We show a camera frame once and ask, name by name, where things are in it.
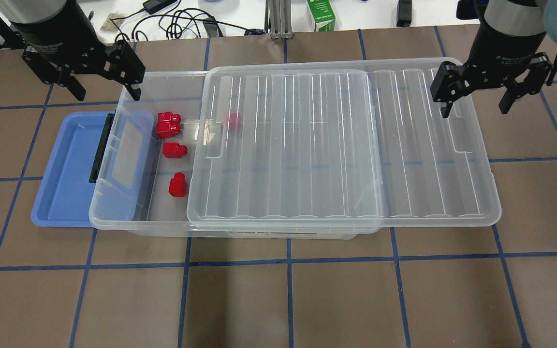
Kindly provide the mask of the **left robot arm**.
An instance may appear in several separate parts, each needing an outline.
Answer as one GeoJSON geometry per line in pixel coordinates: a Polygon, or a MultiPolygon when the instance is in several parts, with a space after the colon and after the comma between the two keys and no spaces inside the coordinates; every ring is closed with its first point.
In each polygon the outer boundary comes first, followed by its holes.
{"type": "Polygon", "coordinates": [[[396,28],[299,32],[285,40],[269,34],[242,37],[150,41],[133,49],[130,37],[104,44],[74,0],[19,0],[5,13],[26,43],[0,50],[0,113],[38,106],[49,108],[53,86],[68,90],[74,106],[87,92],[97,101],[115,101],[114,88],[102,92],[98,79],[122,85],[134,102],[149,97],[153,68],[183,72],[222,66],[284,62],[363,61],[365,59],[440,58],[437,29],[396,28]]]}

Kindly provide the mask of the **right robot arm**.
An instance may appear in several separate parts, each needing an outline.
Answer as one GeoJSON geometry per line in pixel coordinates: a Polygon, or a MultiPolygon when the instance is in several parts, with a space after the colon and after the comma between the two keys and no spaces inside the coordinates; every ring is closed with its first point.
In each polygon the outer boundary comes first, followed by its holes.
{"type": "Polygon", "coordinates": [[[443,61],[430,93],[450,115],[453,104],[477,90],[506,89],[499,109],[550,86],[557,73],[557,0],[460,0],[456,17],[478,19],[467,61],[443,61]]]}

